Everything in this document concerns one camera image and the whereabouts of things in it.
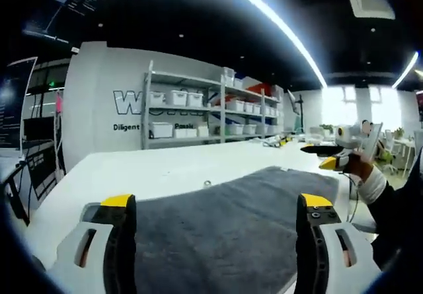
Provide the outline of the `person's right hand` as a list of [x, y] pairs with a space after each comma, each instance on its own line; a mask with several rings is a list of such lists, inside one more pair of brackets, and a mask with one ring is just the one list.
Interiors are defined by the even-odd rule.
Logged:
[[366, 182], [373, 168], [372, 162], [363, 160], [358, 152], [353, 152], [348, 155], [348, 162], [343, 169], [343, 173], [353, 174], [362, 182]]

